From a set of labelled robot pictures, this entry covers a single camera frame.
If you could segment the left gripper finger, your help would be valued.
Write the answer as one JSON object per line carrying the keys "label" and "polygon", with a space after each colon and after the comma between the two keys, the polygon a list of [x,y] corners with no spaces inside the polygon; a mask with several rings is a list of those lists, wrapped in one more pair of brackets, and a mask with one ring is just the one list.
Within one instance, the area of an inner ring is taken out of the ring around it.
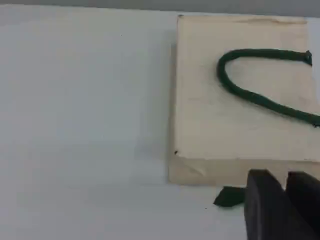
{"label": "left gripper finger", "polygon": [[318,240],[268,170],[248,172],[244,218],[248,240]]}
{"label": "left gripper finger", "polygon": [[301,217],[320,235],[320,181],[302,171],[290,171],[286,181],[286,194]]}

